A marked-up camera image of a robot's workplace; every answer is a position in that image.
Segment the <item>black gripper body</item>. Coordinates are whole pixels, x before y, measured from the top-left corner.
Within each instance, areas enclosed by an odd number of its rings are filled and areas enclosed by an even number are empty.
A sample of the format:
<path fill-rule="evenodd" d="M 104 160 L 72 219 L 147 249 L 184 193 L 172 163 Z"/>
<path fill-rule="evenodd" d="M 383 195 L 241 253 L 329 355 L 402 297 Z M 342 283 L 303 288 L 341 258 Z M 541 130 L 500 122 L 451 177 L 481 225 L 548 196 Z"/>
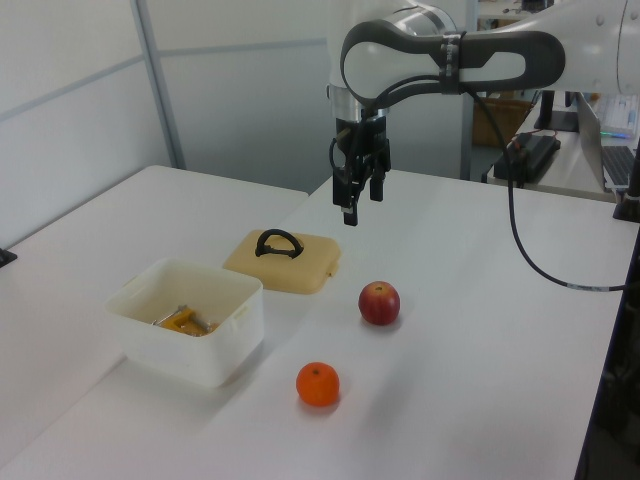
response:
<path fill-rule="evenodd" d="M 375 116 L 364 121 L 335 120 L 333 151 L 340 161 L 333 161 L 338 175 L 385 175 L 391 168 L 387 119 Z"/>

